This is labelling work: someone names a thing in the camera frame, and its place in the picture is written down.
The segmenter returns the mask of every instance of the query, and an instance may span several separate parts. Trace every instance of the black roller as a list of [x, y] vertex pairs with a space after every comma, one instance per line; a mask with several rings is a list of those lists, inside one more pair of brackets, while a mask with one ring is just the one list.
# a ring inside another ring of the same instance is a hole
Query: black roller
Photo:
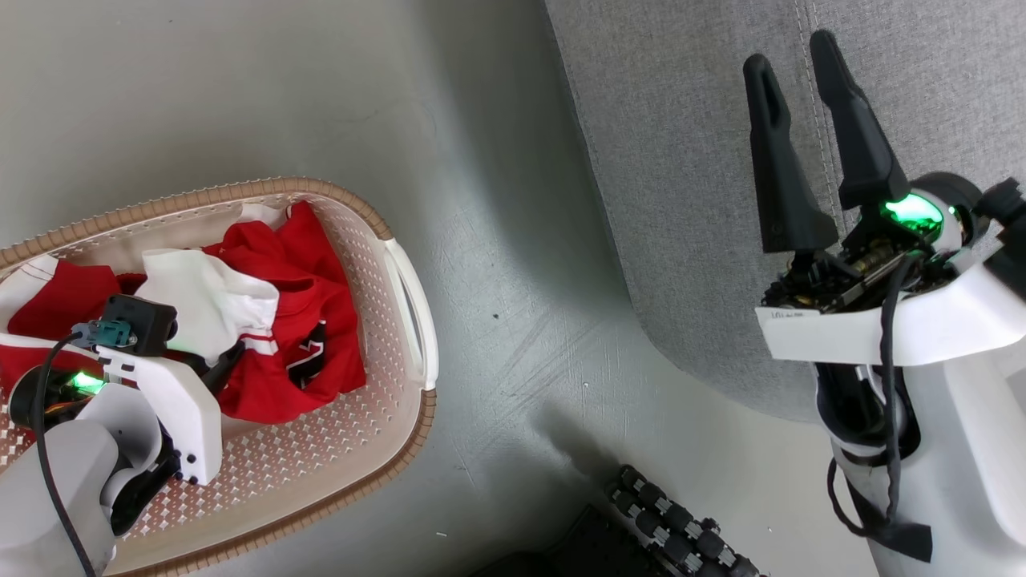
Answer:
[[726, 572], [725, 567], [715, 561], [707, 561], [695, 577], [731, 577], [731, 574]]
[[746, 556], [737, 555], [738, 561], [734, 562], [731, 568], [731, 577], [759, 577], [759, 570]]
[[640, 506], [640, 502], [634, 495], [631, 495], [626, 491], [621, 491], [620, 495], [617, 497], [616, 505], [617, 505], [617, 510], [619, 510], [621, 513], [623, 513], [626, 516], [631, 516], [630, 513], [631, 506], [633, 505]]
[[637, 482], [641, 480], [647, 483], [647, 479], [643, 474], [639, 473], [637, 469], [630, 465], [624, 465], [620, 469], [620, 482], [624, 484], [624, 487], [633, 490]]
[[711, 560], [719, 559], [719, 553], [723, 552], [724, 546], [726, 545], [723, 543], [723, 539], [712, 531], [704, 531], [702, 535], [699, 535], [699, 540], [695, 544], [700, 553]]
[[670, 508], [663, 514], [663, 518], [666, 521], [666, 525], [670, 528], [670, 531], [683, 533], [687, 529], [687, 526], [695, 521], [695, 515], [684, 507], [671, 501]]
[[702, 529], [706, 531], [713, 531], [715, 533], [719, 533], [719, 524], [716, 523], [716, 520], [712, 517], [703, 518], [702, 523], [700, 523], [699, 525], [702, 526]]
[[641, 490], [638, 491], [638, 499], [640, 499], [646, 507], [655, 507], [657, 501], [665, 498], [666, 493], [663, 493], [662, 489], [652, 483], [644, 484]]
[[670, 535], [670, 538], [666, 540], [666, 544], [663, 545], [663, 553], [677, 565], [683, 565], [687, 555], [694, 552], [695, 545], [683, 535]]
[[634, 524], [638, 526], [638, 531], [640, 531], [645, 537], [655, 537], [656, 530], [659, 529], [663, 517], [659, 516], [656, 511], [644, 509], [638, 513], [637, 518], [634, 520]]

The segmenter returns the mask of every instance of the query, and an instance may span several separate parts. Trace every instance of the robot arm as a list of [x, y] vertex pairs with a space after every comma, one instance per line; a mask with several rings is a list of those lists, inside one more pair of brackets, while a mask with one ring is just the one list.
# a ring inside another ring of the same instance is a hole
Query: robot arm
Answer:
[[[1026, 202], [1012, 180], [986, 194], [954, 175], [908, 182], [833, 36], [811, 44], [841, 205], [861, 220], [826, 252], [836, 236], [801, 177], [787, 105], [768, 62], [749, 59], [763, 248], [795, 255], [756, 309], [763, 337], [775, 358], [815, 368], [831, 498], [881, 576], [1026, 574], [1026, 416], [1002, 352], [1026, 337]], [[990, 219], [1003, 247], [975, 262]], [[861, 527], [833, 494], [838, 467]]]
[[[173, 309], [162, 307], [117, 297], [97, 324], [122, 334], [97, 338], [102, 331], [80, 330], [84, 340], [76, 344], [92, 345], [111, 382], [100, 382], [75, 419], [51, 426], [44, 437], [61, 503], [96, 575], [113, 559], [115, 538], [131, 529], [171, 478], [206, 485], [221, 468], [221, 410], [208, 377], [227, 375], [237, 355], [223, 356], [228, 364], [203, 378], [182, 362], [154, 356], [173, 331]], [[158, 314], [140, 315], [147, 311]], [[31, 419], [15, 416], [14, 409], [32, 406], [40, 372], [49, 376], [43, 375], [47, 384], [69, 378], [48, 367], [23, 378], [11, 392], [11, 417], [23, 425]], [[116, 382], [121, 379], [139, 388]], [[38, 445], [0, 475], [0, 510], [16, 520], [0, 526], [0, 574], [80, 576], [85, 562], [51, 502]]]

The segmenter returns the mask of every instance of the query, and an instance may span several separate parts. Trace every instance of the red clothing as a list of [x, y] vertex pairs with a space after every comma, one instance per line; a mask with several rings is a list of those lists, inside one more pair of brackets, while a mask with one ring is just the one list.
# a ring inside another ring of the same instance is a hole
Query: red clothing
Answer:
[[[239, 336], [249, 346], [218, 396], [222, 412], [237, 419], [287, 422], [365, 383], [346, 274], [310, 205], [295, 204], [289, 211], [277, 231], [263, 222], [239, 223], [224, 241], [204, 248], [279, 291], [271, 335]], [[100, 318], [111, 295], [134, 293], [146, 279], [142, 274], [115, 277], [110, 267], [52, 259], [27, 263], [14, 275], [16, 282], [8, 277], [0, 283], [0, 296], [16, 296], [25, 305], [0, 333], [51, 341], [68, 336], [77, 322]], [[48, 349], [3, 341], [0, 337], [0, 387], [6, 392], [42, 363]], [[98, 363], [73, 352], [60, 353], [54, 367], [103, 376]]]
[[[292, 205], [277, 231], [262, 222], [235, 224], [223, 242], [203, 251], [279, 291], [272, 328], [277, 352], [246, 349], [218, 397], [226, 415], [287, 422], [363, 386], [366, 375], [349, 284], [309, 204]], [[319, 371], [299, 371], [300, 381], [293, 383], [289, 372], [306, 361]]]

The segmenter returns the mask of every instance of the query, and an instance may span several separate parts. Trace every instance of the green led light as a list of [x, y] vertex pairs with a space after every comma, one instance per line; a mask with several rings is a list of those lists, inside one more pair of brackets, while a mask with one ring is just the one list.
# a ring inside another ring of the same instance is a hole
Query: green led light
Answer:
[[71, 378], [71, 386], [78, 389], [80, 392], [85, 394], [94, 395], [100, 392], [100, 389], [104, 388], [107, 382], [95, 377], [90, 377], [85, 373], [79, 373]]
[[940, 231], [944, 224], [941, 209], [915, 194], [909, 194], [900, 202], [887, 202], [883, 207], [884, 215], [893, 221], [923, 235]]

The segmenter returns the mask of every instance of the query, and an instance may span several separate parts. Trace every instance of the clothes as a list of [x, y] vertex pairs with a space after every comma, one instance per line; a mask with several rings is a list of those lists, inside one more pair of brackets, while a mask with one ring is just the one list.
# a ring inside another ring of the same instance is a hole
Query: clothes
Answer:
[[[149, 276], [141, 285], [141, 275], [115, 277], [109, 267], [52, 257], [27, 263], [0, 283], [0, 329], [21, 335], [0, 333], [3, 386], [42, 362], [74, 323], [98, 318], [111, 295], [136, 285], [137, 297], [177, 310], [171, 349], [209, 366], [240, 339], [246, 344], [218, 395], [229, 417], [282, 423], [362, 386], [357, 316], [342, 265], [308, 204], [281, 216], [287, 221], [277, 231], [262, 220], [238, 223], [204, 252], [146, 252]], [[55, 366], [102, 376], [80, 357], [62, 352]]]
[[147, 280], [135, 296], [177, 310], [179, 330], [168, 348], [191, 352], [213, 366], [239, 339], [249, 348], [273, 354], [271, 325], [278, 290], [236, 272], [200, 251], [143, 253]]
[[271, 355], [246, 350], [218, 397], [226, 415], [286, 422], [363, 386], [346, 274], [309, 204], [292, 205], [277, 231], [264, 222], [235, 224], [223, 242], [204, 252], [279, 292], [272, 329], [278, 350]]
[[763, 413], [817, 419], [812, 371], [770, 358], [752, 312], [787, 256], [760, 246], [745, 59], [773, 63], [798, 159], [842, 236], [857, 215], [837, 202], [808, 54], [818, 28], [836, 34], [909, 179], [949, 170], [985, 189], [1026, 175], [1018, 0], [545, 4], [641, 325], [681, 370]]
[[[118, 292], [109, 267], [80, 267], [48, 255], [38, 257], [0, 283], [0, 391], [6, 396], [31, 369], [42, 364], [71, 325], [95, 318], [107, 298]], [[103, 369], [87, 351], [66, 348], [53, 367], [101, 377]]]

